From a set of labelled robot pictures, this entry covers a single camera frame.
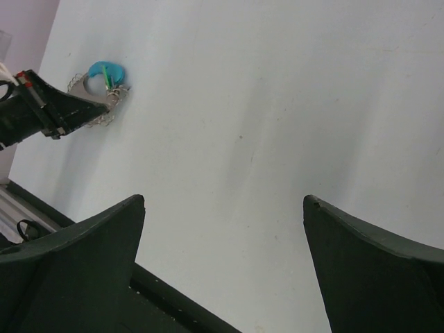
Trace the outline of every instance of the blue object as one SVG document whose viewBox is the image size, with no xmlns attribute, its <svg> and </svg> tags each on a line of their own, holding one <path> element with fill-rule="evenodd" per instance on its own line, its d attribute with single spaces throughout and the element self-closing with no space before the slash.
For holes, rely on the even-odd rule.
<svg viewBox="0 0 444 333">
<path fill-rule="evenodd" d="M 114 83 L 114 86 L 121 85 L 123 83 L 123 80 L 125 79 L 125 69 L 121 65 L 109 61 L 98 61 L 93 64 L 88 69 L 88 76 L 93 78 L 97 74 L 103 74 L 103 66 L 106 68 L 108 78 L 112 83 Z"/>
</svg>

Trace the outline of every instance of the table surface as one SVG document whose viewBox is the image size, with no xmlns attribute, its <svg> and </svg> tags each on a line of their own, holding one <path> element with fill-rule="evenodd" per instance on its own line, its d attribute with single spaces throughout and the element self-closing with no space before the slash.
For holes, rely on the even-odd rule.
<svg viewBox="0 0 444 333">
<path fill-rule="evenodd" d="M 443 6 L 62 0 L 41 77 L 110 60 L 131 95 L 10 178 L 76 221 L 143 194 L 143 267 L 242 332 L 329 332 L 304 195 L 444 247 Z"/>
</svg>

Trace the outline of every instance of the wall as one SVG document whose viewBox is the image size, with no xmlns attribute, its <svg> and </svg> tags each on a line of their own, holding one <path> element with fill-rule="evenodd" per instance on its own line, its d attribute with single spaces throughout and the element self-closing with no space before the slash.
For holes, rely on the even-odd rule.
<svg viewBox="0 0 444 333">
<path fill-rule="evenodd" d="M 12 35 L 5 65 L 12 73 L 38 71 L 53 25 L 59 0 L 2 0 L 0 30 Z M 0 152 L 0 178 L 6 177 L 15 147 Z"/>
</svg>

